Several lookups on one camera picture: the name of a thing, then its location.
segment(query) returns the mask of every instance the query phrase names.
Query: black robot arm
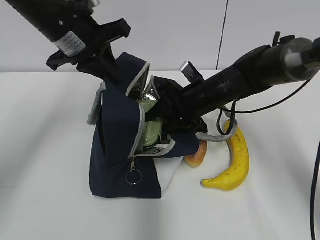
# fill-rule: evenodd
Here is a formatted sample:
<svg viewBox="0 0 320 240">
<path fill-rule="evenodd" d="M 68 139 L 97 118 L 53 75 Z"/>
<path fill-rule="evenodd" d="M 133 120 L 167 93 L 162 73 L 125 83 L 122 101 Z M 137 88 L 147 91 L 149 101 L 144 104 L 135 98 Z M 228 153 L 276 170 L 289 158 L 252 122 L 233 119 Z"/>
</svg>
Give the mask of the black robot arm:
<svg viewBox="0 0 320 240">
<path fill-rule="evenodd" d="M 197 128 L 201 116 L 224 105 L 268 90 L 272 86 L 312 79 L 320 69 L 320 38 L 275 34 L 273 47 L 258 47 L 232 66 L 204 80 L 189 62 L 181 71 L 190 82 L 185 88 L 170 79 L 158 79 L 160 101 L 146 114 L 146 120 L 167 118 L 166 129 Z"/>
<path fill-rule="evenodd" d="M 52 70 L 71 63 L 79 72 L 119 83 L 118 68 L 110 43 L 128 37 L 124 19 L 99 25 L 92 17 L 98 0 L 6 0 L 60 51 L 47 65 Z"/>
</svg>

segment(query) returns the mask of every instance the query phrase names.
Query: metal ring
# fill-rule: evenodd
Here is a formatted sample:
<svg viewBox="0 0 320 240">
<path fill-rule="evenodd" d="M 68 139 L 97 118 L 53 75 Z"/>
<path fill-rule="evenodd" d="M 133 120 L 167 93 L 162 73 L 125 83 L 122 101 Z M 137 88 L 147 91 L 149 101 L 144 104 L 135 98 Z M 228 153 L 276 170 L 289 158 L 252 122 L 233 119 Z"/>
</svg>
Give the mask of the metal ring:
<svg viewBox="0 0 320 240">
<path fill-rule="evenodd" d="M 131 173 L 139 173 L 140 174 L 140 180 L 138 182 L 130 182 L 128 180 L 128 177 L 129 177 L 129 174 L 131 174 Z M 142 172 L 140 172 L 139 170 L 133 169 L 133 170 L 128 171 L 127 174 L 125 175 L 125 182 L 127 184 L 131 185 L 131 186 L 135 186 L 135 185 L 141 183 L 143 177 L 144 176 L 143 176 Z"/>
</svg>

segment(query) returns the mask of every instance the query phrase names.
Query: zipper pull ring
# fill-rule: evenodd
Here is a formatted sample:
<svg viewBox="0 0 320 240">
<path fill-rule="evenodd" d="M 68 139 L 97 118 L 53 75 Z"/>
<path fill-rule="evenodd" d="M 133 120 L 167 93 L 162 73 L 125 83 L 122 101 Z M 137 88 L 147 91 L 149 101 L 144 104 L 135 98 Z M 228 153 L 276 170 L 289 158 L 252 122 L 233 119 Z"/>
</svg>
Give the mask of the zipper pull ring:
<svg viewBox="0 0 320 240">
<path fill-rule="evenodd" d="M 132 157 L 129 159 L 130 161 L 130 170 L 125 175 L 125 182 L 131 186 L 135 186 L 141 183 L 143 179 L 143 174 L 139 170 L 136 170 L 135 166 L 135 158 Z"/>
</svg>

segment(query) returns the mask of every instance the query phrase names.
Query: white tabletop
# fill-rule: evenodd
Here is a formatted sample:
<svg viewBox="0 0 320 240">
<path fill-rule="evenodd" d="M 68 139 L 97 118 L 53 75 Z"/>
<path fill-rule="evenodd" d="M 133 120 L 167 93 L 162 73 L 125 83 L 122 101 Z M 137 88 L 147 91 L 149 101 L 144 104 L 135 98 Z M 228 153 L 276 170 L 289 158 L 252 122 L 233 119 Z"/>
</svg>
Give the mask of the white tabletop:
<svg viewBox="0 0 320 240">
<path fill-rule="evenodd" d="M 177 71 L 151 74 L 186 84 Z M 201 179 L 230 162 L 225 142 L 210 143 L 203 164 L 192 169 L 183 162 L 158 200 L 91 195 L 94 127 L 86 121 L 100 83 L 77 72 L 0 73 L 1 240 L 311 239 L 320 75 L 278 107 L 237 115 L 251 164 L 242 186 L 231 192 L 201 187 Z M 299 85 L 241 100 L 238 110 L 277 102 Z M 213 134 L 217 116 L 204 117 Z M 315 209 L 320 238 L 319 197 Z"/>
</svg>

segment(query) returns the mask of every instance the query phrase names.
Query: bag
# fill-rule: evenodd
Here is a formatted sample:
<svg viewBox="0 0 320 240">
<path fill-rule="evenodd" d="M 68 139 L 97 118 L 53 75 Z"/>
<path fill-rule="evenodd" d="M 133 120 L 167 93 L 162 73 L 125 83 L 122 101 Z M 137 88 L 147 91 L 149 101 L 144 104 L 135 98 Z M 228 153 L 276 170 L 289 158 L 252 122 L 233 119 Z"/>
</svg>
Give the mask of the bag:
<svg viewBox="0 0 320 240">
<path fill-rule="evenodd" d="M 101 84 L 88 120 L 96 125 L 90 189 L 103 198 L 160 199 L 184 156 L 198 151 L 199 140 L 192 133 L 165 135 L 165 144 L 135 155 L 145 125 L 144 108 L 135 100 L 146 86 L 150 64 L 127 53 L 116 61 L 121 85 Z"/>
</svg>

